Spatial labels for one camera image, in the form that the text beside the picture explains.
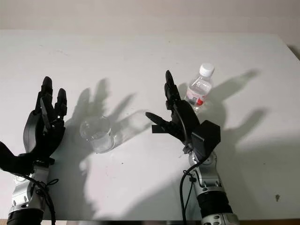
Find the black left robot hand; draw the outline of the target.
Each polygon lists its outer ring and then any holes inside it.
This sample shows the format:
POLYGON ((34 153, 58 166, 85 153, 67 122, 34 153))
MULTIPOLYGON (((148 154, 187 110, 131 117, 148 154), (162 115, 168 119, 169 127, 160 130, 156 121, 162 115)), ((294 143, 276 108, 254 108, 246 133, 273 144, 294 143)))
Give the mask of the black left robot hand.
POLYGON ((65 132, 67 114, 66 91, 61 88, 57 102, 52 104, 52 80, 46 76, 38 93, 35 109, 29 114, 23 132, 26 156, 45 161, 56 151, 65 132))

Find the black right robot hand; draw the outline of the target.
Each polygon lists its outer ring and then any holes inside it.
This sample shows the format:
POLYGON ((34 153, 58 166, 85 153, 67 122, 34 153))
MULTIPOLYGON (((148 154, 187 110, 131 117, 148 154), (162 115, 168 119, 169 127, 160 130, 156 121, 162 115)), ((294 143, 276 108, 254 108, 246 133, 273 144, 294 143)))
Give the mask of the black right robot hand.
POLYGON ((168 133, 186 145, 191 142, 192 131, 200 125, 200 122, 191 105, 186 100, 181 99, 169 70, 166 71, 165 78, 165 105, 167 110, 171 111, 171 121, 166 121, 151 112, 146 112, 145 115, 154 122, 152 125, 153 133, 168 133))

